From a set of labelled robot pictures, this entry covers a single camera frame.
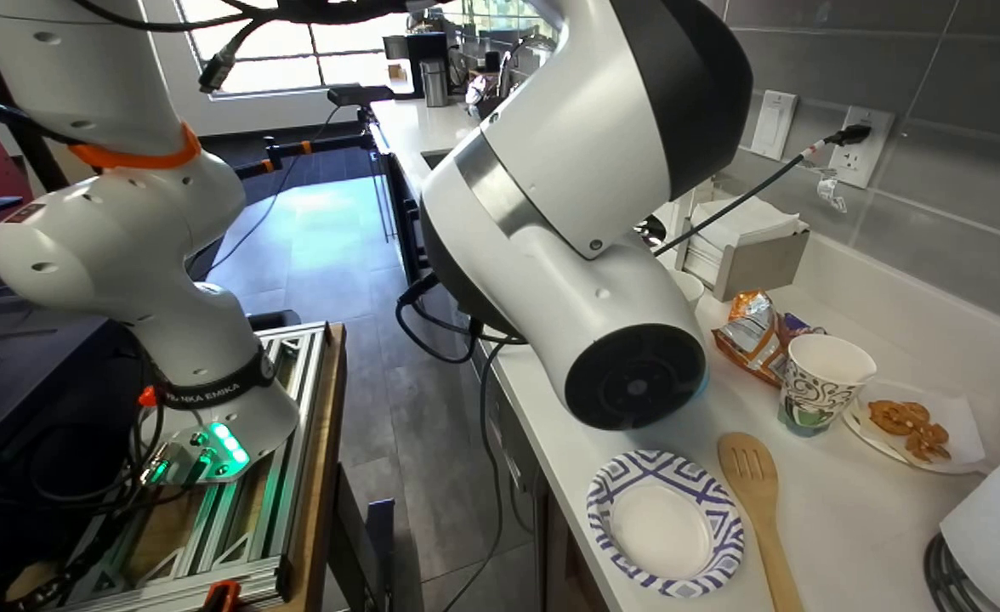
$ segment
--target electrical outlet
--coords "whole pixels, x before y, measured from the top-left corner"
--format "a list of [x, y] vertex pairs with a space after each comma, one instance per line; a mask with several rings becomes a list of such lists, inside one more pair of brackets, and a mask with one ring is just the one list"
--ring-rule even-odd
[[785, 134], [792, 129], [796, 95], [767, 88], [759, 124], [752, 129], [750, 151], [770, 158], [783, 157]]
[[855, 123], [867, 123], [871, 137], [856, 146], [836, 146], [830, 157], [830, 174], [836, 174], [836, 181], [845, 183], [867, 188], [884, 153], [895, 117], [879, 109], [848, 109], [845, 124]]

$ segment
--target floor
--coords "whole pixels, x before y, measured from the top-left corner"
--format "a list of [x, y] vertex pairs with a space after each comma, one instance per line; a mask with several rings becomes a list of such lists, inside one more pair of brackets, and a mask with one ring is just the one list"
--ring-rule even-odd
[[[303, 319], [347, 325], [342, 460], [362, 503], [395, 500], [395, 608], [431, 612], [484, 565], [498, 503], [477, 428], [473, 362], [440, 362], [395, 325], [406, 282], [382, 209], [378, 178], [255, 200], [224, 236], [211, 282], [238, 293], [248, 313], [297, 309]], [[428, 294], [428, 309], [455, 316], [443, 293]], [[423, 336], [449, 355], [462, 350], [458, 336]], [[512, 509], [516, 503], [531, 515], [536, 500], [506, 484], [502, 489], [502, 552], [458, 598], [462, 612], [536, 612], [541, 598], [539, 539]]]

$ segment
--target wooden spoon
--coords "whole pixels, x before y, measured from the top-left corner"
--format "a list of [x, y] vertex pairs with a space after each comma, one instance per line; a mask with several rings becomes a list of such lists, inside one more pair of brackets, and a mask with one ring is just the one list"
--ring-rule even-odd
[[777, 526], [779, 472], [771, 453], [754, 435], [727, 432], [717, 437], [717, 466], [726, 468], [759, 538], [771, 608], [800, 612], [804, 598]]

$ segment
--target paper plate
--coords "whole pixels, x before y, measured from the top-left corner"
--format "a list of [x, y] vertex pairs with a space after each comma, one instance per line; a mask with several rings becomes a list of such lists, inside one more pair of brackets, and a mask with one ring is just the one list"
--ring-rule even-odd
[[[949, 460], [916, 460], [905, 450], [905, 437], [882, 432], [871, 423], [871, 400], [919, 400], [929, 408], [933, 423], [940, 423], [949, 432]], [[952, 395], [940, 395], [929, 389], [913, 389], [901, 382], [875, 382], [863, 389], [863, 398], [856, 408], [845, 412], [848, 428], [867, 443], [871, 450], [879, 450], [882, 454], [926, 468], [926, 472], [987, 472], [987, 450], [979, 443], [979, 428], [973, 419], [973, 408], [967, 398], [952, 398]]]
[[668, 598], [726, 589], [746, 555], [742, 513], [698, 461], [638, 450], [613, 460], [590, 492], [601, 555], [638, 585]]

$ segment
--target cup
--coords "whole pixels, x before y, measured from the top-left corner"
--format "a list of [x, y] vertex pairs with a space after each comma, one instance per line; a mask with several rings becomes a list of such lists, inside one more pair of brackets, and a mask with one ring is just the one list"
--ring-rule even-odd
[[879, 372], [875, 358], [845, 336], [804, 333], [785, 348], [785, 382], [779, 419], [796, 435], [821, 435], [855, 408], [863, 382]]

